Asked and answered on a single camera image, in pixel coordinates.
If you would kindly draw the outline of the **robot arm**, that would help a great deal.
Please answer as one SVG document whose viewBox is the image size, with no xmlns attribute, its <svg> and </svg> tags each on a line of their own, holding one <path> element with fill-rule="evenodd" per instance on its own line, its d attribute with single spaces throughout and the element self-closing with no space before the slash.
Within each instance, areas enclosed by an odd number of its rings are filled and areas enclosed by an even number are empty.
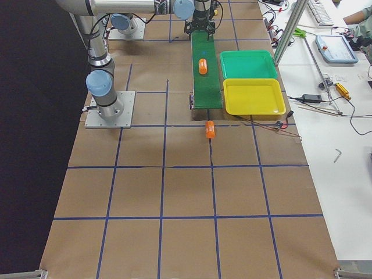
<svg viewBox="0 0 372 279">
<path fill-rule="evenodd" d="M 184 22 L 184 33 L 188 36 L 200 31 L 206 38 L 211 38 L 220 27 L 213 20 L 215 8 L 212 6 L 196 8 L 193 2 L 180 1 L 174 4 L 173 14 Z M 116 30 L 123 40 L 133 40 L 136 34 L 143 39 L 145 26 L 159 15 L 159 10 L 149 19 L 135 13 L 114 13 L 110 16 L 111 29 L 108 32 Z"/>
<path fill-rule="evenodd" d="M 57 1 L 70 13 L 87 49 L 91 72 L 86 86 L 94 98 L 98 114 L 102 118 L 117 117 L 124 110 L 114 88 L 115 64 L 109 55 L 99 29 L 99 22 L 109 15 L 117 14 L 120 20 L 113 23 L 121 30 L 131 27 L 136 13 L 166 15 L 174 13 L 187 20 L 195 12 L 194 1 Z"/>
</svg>

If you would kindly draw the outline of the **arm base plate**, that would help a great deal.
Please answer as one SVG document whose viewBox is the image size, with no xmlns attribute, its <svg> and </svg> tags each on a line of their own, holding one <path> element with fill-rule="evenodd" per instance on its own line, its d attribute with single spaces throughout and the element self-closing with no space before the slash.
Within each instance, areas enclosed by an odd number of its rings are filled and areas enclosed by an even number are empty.
<svg viewBox="0 0 372 279">
<path fill-rule="evenodd" d="M 112 27 L 108 40 L 111 41 L 138 41 L 143 40 L 146 24 L 141 19 L 133 17 L 111 17 Z"/>
<path fill-rule="evenodd" d="M 85 128 L 131 128 L 135 104 L 135 91 L 117 91 L 116 102 L 103 107 L 91 98 Z"/>
</svg>

